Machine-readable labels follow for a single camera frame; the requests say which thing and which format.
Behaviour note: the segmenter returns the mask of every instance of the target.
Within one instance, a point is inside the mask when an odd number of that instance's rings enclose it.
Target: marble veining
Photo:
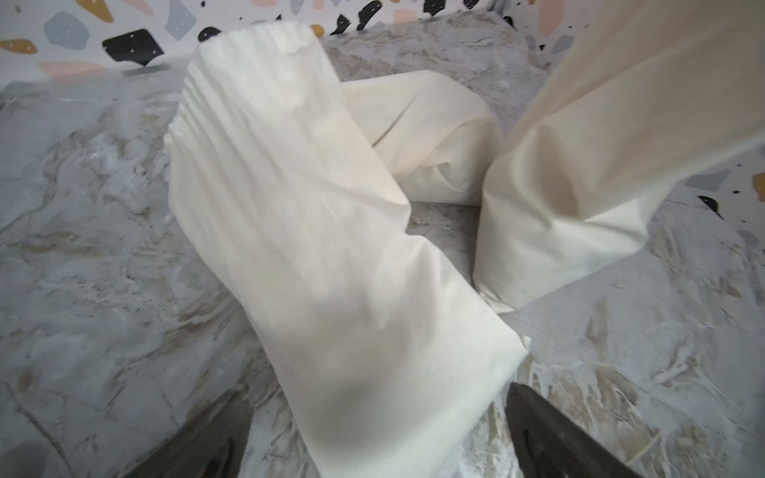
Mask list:
[[[344,80],[410,70],[480,94],[509,131],[545,82],[493,14],[330,37]],[[242,308],[167,205],[182,68],[0,96],[0,465],[121,476],[223,391],[253,404],[241,476],[316,478]],[[762,476],[765,258],[687,191],[648,246],[503,319],[516,380],[644,476]],[[415,203],[409,232],[469,276],[476,208]],[[438,478],[520,476],[498,396]]]

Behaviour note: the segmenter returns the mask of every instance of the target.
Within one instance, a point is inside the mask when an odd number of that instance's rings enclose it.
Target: cream cloth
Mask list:
[[[474,284],[518,308],[646,243],[674,183],[765,142],[765,2],[605,2],[487,172]]]
[[[324,478],[430,476],[526,356],[444,254],[405,233],[409,202],[370,145],[403,184],[469,202],[482,174],[465,165],[488,162],[497,145],[477,138],[496,125],[448,79],[391,81],[400,95],[344,87],[385,106],[382,123],[355,109],[365,136],[310,28],[220,34],[194,54],[166,138],[172,210],[244,306]],[[454,102],[428,106],[431,88]]]
[[[432,71],[343,83],[348,111],[410,201],[478,206],[504,140],[475,93]]]
[[[430,475],[526,354],[405,234],[407,197],[475,203],[496,155],[474,271],[496,311],[635,252],[675,181],[765,141],[763,8],[607,3],[503,147],[473,93],[428,72],[341,85],[298,24],[200,46],[167,136],[171,206],[324,478]]]

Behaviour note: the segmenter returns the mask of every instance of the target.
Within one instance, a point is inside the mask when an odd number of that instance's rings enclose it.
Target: terrazzo wall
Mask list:
[[[539,58],[556,65],[595,19],[603,0],[500,0],[495,9]]]
[[[500,0],[494,5],[540,64],[555,67],[597,16],[602,0]],[[765,252],[765,146],[684,182],[744,241]]]
[[[491,0],[7,0],[0,89],[187,56],[221,31],[297,19],[317,36],[486,8]]]

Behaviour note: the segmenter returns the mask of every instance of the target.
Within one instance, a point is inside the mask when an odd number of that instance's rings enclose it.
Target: cloth bundle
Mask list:
[[[606,4],[505,144],[436,73],[340,83],[300,24],[200,45],[171,207],[322,476],[433,474],[526,355],[495,312],[635,252],[676,180],[765,141],[763,6],[736,7]],[[410,200],[482,204],[478,292]]]

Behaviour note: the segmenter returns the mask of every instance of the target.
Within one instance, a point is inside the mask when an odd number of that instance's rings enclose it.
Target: gray marble surface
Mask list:
[[[330,37],[345,80],[430,69],[509,131],[547,73],[480,12]],[[258,339],[167,205],[183,71],[0,96],[0,466],[121,476],[224,390],[255,409],[241,476],[317,476]],[[477,210],[409,232],[468,275]],[[644,476],[763,476],[765,258],[677,190],[649,245],[504,320],[529,383]],[[438,478],[520,476],[497,397]]]

